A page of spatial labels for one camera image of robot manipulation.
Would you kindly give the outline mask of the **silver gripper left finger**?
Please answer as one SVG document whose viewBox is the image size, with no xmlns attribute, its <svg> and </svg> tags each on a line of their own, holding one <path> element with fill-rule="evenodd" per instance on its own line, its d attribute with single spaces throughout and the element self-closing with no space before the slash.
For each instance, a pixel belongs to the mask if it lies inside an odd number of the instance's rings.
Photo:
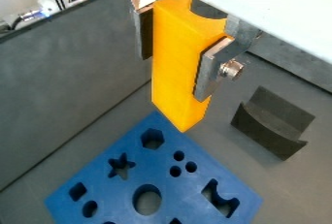
<svg viewBox="0 0 332 224">
<path fill-rule="evenodd" d="M 136 25 L 138 57 L 150 59 L 153 55 L 153 3 L 156 0 L 129 0 L 130 13 Z"/>
</svg>

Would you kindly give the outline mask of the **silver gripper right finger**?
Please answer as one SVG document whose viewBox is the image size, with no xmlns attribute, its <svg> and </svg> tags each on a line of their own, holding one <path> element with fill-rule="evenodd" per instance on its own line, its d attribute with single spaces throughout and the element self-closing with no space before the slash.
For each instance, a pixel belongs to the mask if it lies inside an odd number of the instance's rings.
<svg viewBox="0 0 332 224">
<path fill-rule="evenodd" d="M 193 96 L 204 102 L 216 91 L 223 78 L 236 80 L 244 65 L 236 57 L 244 53 L 260 35 L 261 30 L 236 16 L 228 16 L 227 34 L 201 52 Z"/>
</svg>

